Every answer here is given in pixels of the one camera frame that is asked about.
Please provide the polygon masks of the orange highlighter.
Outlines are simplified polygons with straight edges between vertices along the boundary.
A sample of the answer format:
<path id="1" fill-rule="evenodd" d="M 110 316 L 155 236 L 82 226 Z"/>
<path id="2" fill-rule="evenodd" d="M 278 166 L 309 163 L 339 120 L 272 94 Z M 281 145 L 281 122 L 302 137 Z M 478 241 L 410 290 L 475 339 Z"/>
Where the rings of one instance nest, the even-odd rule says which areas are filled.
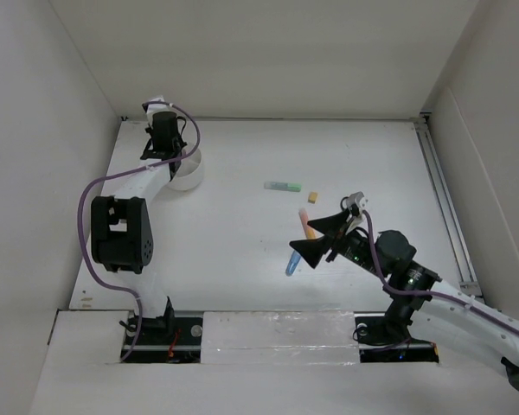
<path id="1" fill-rule="evenodd" d="M 298 210 L 299 219 L 301 221 L 302 228 L 304 229 L 304 234 L 307 239 L 315 239 L 316 234 L 314 230 L 308 225 L 309 217 L 304 208 L 300 208 Z"/>

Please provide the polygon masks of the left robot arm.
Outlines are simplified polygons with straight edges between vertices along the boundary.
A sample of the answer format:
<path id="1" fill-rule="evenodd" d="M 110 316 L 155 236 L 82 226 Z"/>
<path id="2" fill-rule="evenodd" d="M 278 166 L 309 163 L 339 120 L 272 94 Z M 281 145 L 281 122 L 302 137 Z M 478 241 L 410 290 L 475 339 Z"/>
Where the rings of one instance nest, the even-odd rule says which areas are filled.
<path id="1" fill-rule="evenodd" d="M 134 341 L 168 342 L 176 335 L 170 298 L 145 269 L 154 253 L 148 206 L 178 173 L 187 156 L 183 132 L 188 119 L 169 110 L 148 115 L 149 140 L 138 171 L 114 195 L 96 196 L 91 203 L 90 250 L 95 263 L 115 274 L 121 286 L 94 279 L 110 291 L 124 292 L 135 301 L 133 316 L 122 322 Z"/>

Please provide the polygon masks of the blue capped marker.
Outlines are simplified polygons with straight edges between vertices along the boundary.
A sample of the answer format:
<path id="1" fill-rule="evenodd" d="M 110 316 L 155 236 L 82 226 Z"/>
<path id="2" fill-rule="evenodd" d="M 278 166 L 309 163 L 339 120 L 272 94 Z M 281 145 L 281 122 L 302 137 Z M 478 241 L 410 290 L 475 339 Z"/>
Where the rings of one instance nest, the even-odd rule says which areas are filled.
<path id="1" fill-rule="evenodd" d="M 296 251 L 292 252 L 292 255 L 290 256 L 288 264 L 285 268 L 285 275 L 287 277 L 292 276 L 293 273 L 296 271 L 296 268 L 297 268 L 301 258 L 302 257 L 298 252 L 296 252 Z"/>

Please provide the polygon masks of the green highlighter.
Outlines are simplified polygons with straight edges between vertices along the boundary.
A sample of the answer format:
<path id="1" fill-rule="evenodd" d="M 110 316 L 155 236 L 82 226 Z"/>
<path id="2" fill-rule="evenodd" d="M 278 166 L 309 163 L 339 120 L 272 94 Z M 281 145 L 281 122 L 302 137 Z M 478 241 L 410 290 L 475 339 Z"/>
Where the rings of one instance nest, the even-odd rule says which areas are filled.
<path id="1" fill-rule="evenodd" d="M 285 192 L 300 192 L 302 186 L 298 183 L 290 182 L 264 182 L 264 189 Z"/>

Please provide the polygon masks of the small yellow eraser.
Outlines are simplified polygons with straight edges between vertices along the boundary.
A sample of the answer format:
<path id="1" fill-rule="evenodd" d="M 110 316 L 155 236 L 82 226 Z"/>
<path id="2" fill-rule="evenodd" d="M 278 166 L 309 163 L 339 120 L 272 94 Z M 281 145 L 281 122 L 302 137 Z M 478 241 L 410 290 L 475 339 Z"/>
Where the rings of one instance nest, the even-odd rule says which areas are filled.
<path id="1" fill-rule="evenodd" d="M 310 192 L 308 196 L 308 202 L 314 204 L 317 201 L 318 193 L 317 192 Z"/>

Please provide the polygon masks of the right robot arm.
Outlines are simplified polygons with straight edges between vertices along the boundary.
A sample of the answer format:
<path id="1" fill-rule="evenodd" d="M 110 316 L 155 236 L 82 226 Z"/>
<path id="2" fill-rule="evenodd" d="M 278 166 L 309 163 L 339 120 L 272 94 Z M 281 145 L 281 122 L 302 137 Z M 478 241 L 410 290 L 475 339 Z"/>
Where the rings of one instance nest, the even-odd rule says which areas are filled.
<path id="1" fill-rule="evenodd" d="M 320 238 L 290 246 L 312 268 L 341 256 L 379 278 L 391 304 L 376 323 L 356 330 L 358 342 L 380 352 L 412 341 L 451 348 L 493 368 L 519 392 L 519 321 L 416 262 L 401 232 L 375 233 L 371 222 L 354 228 L 354 220 L 347 212 L 312 220 Z"/>

